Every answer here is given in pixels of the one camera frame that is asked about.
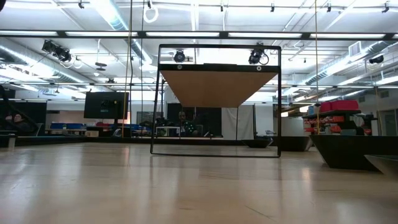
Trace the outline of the black wavy square mini plate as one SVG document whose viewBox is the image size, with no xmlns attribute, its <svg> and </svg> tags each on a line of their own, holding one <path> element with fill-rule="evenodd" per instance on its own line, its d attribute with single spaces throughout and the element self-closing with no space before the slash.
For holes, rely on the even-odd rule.
<svg viewBox="0 0 398 224">
<path fill-rule="evenodd" d="M 273 136 L 272 140 L 271 146 L 278 146 L 281 151 L 305 152 L 313 146 L 309 136 Z"/>
<path fill-rule="evenodd" d="M 310 139 L 332 169 L 378 171 L 366 155 L 398 156 L 398 136 L 311 135 Z"/>
</svg>

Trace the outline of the person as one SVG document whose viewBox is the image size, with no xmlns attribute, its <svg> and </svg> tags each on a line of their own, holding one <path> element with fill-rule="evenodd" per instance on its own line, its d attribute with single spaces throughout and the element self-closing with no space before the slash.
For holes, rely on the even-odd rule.
<svg viewBox="0 0 398 224">
<path fill-rule="evenodd" d="M 32 131 L 31 125 L 20 115 L 14 114 L 6 116 L 6 130 L 29 133 Z"/>
<path fill-rule="evenodd" d="M 198 134 L 197 127 L 194 123 L 187 120 L 187 117 L 183 111 L 178 113 L 180 122 L 180 132 L 181 136 L 190 137 L 196 136 Z"/>
</svg>

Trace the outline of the white curtain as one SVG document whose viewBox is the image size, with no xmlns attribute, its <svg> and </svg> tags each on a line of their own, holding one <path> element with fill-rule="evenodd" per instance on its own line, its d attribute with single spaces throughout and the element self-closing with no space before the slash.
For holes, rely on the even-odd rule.
<svg viewBox="0 0 398 224">
<path fill-rule="evenodd" d="M 224 140 L 254 139 L 253 105 L 221 109 L 221 134 Z"/>
</svg>

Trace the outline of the black TV monitor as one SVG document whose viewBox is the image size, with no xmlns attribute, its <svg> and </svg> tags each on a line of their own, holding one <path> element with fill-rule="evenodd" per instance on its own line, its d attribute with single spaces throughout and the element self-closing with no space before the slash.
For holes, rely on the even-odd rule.
<svg viewBox="0 0 398 224">
<path fill-rule="evenodd" d="M 126 119 L 129 93 L 88 92 L 85 98 L 84 118 Z"/>
</svg>

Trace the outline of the blue storage bins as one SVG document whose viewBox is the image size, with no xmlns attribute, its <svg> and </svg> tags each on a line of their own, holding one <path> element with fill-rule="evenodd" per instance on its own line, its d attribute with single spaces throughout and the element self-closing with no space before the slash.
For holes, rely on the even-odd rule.
<svg viewBox="0 0 398 224">
<path fill-rule="evenodd" d="M 85 129 L 84 123 L 52 123 L 50 129 Z"/>
</svg>

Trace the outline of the black storage rack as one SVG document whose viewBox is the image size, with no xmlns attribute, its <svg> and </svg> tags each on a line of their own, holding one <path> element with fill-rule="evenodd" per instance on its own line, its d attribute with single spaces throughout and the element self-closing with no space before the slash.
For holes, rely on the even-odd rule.
<svg viewBox="0 0 398 224">
<path fill-rule="evenodd" d="M 304 131 L 310 135 L 372 136 L 376 125 L 373 114 L 360 110 L 335 110 L 303 117 Z"/>
</svg>

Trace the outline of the large red storage bin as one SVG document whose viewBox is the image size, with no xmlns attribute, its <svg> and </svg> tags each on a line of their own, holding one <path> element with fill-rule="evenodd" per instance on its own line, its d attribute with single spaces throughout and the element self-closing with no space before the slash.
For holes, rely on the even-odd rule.
<svg viewBox="0 0 398 224">
<path fill-rule="evenodd" d="M 330 102 L 332 111 L 354 111 L 359 110 L 359 105 L 356 100 L 336 100 Z"/>
</svg>

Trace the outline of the black ceiling spotlight cluster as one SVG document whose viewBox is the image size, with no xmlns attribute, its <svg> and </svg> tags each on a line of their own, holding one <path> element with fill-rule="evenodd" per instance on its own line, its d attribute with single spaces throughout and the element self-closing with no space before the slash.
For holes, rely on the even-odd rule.
<svg viewBox="0 0 398 224">
<path fill-rule="evenodd" d="M 44 40 L 42 51 L 44 51 L 46 54 L 53 55 L 61 62 L 70 62 L 72 59 L 72 55 L 69 49 L 63 48 L 55 44 L 51 40 Z"/>
</svg>

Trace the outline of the white air vent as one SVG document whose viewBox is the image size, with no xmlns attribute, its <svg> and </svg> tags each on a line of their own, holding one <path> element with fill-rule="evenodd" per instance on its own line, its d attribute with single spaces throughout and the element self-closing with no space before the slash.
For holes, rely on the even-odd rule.
<svg viewBox="0 0 398 224">
<path fill-rule="evenodd" d="M 361 41 L 357 41 L 348 47 L 348 53 L 350 57 L 354 57 L 361 54 Z"/>
</svg>

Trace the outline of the wooden riser shelf black frame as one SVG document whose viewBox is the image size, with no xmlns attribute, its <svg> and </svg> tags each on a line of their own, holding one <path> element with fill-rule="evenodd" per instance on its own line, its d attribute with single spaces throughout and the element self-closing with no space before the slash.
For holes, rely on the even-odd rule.
<svg viewBox="0 0 398 224">
<path fill-rule="evenodd" d="M 172 48 L 165 48 L 162 45 L 158 53 L 161 53 L 163 49 L 197 49 L 193 48 L 193 45 L 188 45 L 188 48 L 175 48 L 176 44 L 173 44 Z M 239 108 L 251 95 L 277 76 L 277 106 L 280 108 L 282 106 L 282 58 L 279 61 L 278 56 L 277 52 L 277 65 L 187 65 L 162 63 L 158 60 L 155 91 L 159 91 L 160 77 L 164 77 L 182 106 Z"/>
</svg>

